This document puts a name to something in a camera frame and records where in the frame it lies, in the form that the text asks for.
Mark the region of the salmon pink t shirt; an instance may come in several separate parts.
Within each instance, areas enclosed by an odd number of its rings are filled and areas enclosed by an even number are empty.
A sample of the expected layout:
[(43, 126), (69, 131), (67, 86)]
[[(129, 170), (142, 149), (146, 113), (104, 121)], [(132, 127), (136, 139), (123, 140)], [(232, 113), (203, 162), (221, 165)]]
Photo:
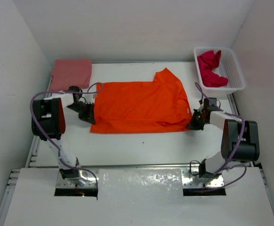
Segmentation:
[(70, 86), (89, 87), (92, 75), (90, 59), (58, 59), (52, 69), (50, 91), (68, 90)]

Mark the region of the orange t shirt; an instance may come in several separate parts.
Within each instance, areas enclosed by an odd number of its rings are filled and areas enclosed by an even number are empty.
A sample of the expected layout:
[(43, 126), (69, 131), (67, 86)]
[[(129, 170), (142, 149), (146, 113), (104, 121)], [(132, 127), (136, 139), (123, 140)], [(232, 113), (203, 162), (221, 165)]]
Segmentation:
[(92, 133), (181, 132), (192, 118), (183, 84), (168, 68), (153, 81), (105, 82), (96, 90)]

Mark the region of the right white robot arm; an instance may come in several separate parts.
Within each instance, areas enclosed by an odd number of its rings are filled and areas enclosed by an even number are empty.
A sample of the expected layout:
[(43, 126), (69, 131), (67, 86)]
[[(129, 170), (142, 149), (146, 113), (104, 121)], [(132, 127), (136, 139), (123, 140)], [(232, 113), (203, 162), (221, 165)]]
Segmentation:
[(258, 160), (259, 136), (255, 121), (223, 111), (216, 98), (202, 98), (199, 103), (200, 107), (194, 110), (186, 128), (198, 131), (205, 125), (213, 125), (222, 131), (222, 138), (220, 151), (199, 162), (194, 176), (202, 180), (215, 179), (225, 170), (244, 167), (245, 163)]

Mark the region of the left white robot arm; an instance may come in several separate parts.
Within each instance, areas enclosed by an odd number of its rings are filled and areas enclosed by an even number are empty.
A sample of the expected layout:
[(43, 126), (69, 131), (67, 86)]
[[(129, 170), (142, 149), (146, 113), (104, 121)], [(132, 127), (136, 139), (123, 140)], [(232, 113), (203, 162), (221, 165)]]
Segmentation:
[(51, 97), (37, 99), (44, 92), (36, 94), (30, 102), (31, 129), (35, 136), (44, 141), (58, 161), (59, 172), (63, 180), (83, 187), (88, 182), (88, 174), (96, 175), (81, 167), (63, 140), (66, 131), (64, 109), (68, 108), (78, 114), (78, 118), (89, 124), (96, 124), (94, 100), (97, 91), (89, 89), (84, 92), (77, 86), (70, 86), (67, 91), (47, 91)]

